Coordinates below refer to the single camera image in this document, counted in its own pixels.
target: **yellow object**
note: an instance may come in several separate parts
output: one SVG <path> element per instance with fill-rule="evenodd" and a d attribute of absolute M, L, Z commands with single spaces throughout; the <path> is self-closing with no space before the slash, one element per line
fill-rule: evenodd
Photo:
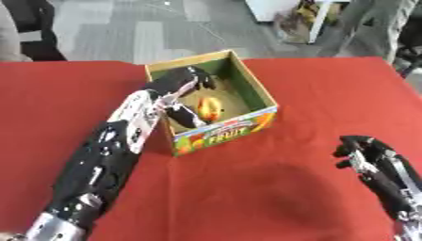
<path fill-rule="evenodd" d="M 198 114 L 205 121 L 216 121 L 221 117 L 221 101 L 214 97 L 201 98 Z"/>
<path fill-rule="evenodd" d="M 258 122 L 259 124 L 253 130 L 251 130 L 251 132 L 257 132 L 267 127 L 271 123 L 272 119 L 274 119 L 274 116 L 275 116 L 275 113 L 266 113 L 266 114 L 263 114 L 262 116 L 259 116 L 256 119 L 256 122 Z"/>
<path fill-rule="evenodd" d="M 192 144 L 193 148 L 200 149 L 203 147 L 203 139 L 199 139 Z"/>

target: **fruit illustration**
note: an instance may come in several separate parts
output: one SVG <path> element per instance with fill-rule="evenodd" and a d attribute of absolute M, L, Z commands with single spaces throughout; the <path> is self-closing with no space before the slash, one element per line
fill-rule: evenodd
<path fill-rule="evenodd" d="M 216 121 L 221 117 L 221 101 L 215 97 L 201 98 L 198 114 L 204 121 Z"/>
<path fill-rule="evenodd" d="M 265 113 L 255 119 L 258 124 L 251 132 L 257 132 L 267 127 L 271 121 L 274 119 L 275 113 Z"/>
<path fill-rule="evenodd" d="M 199 140 L 193 142 L 192 147 L 194 149 L 200 149 L 200 148 L 203 147 L 203 144 L 204 144 L 203 139 L 199 139 Z"/>
<path fill-rule="evenodd" d="M 175 148 L 178 154 L 185 154 L 192 151 L 192 146 L 190 145 L 190 140 L 188 137 L 180 137 L 175 144 Z"/>

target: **chair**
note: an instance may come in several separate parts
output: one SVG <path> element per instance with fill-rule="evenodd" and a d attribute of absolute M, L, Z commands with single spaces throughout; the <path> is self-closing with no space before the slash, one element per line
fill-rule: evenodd
<path fill-rule="evenodd" d="M 422 4 L 419 4 L 409 18 L 408 23 L 403 27 L 398 41 L 403 45 L 398 49 L 397 58 L 410 62 L 410 66 L 398 70 L 406 78 L 417 68 L 422 68 Z"/>
<path fill-rule="evenodd" d="M 20 33 L 40 31 L 41 40 L 24 41 L 22 52 L 34 61 L 60 61 L 66 58 L 57 49 L 53 31 L 54 7 L 47 0 L 3 0 Z"/>

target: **table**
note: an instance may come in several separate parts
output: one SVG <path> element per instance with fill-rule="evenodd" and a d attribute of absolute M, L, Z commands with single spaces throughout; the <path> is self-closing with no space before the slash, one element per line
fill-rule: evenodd
<path fill-rule="evenodd" d="M 171 157 L 158 129 L 90 240 L 389 240 L 391 223 L 331 157 L 378 137 L 422 169 L 422 104 L 381 59 L 250 59 L 282 107 L 271 129 Z M 144 79 L 120 62 L 0 64 L 0 230 L 23 232 L 90 130 Z"/>

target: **cardboard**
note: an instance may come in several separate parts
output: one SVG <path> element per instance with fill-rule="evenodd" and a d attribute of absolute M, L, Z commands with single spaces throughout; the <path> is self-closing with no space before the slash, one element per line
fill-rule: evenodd
<path fill-rule="evenodd" d="M 201 98 L 216 97 L 222 102 L 223 112 L 217 121 L 197 129 L 187 129 L 163 118 L 174 155 L 191 153 L 271 125 L 278 110 L 277 103 L 231 50 L 151 64 L 145 68 L 148 81 L 153 81 L 167 70 L 191 65 L 212 74 L 217 88 L 202 88 L 180 101 L 197 111 Z"/>

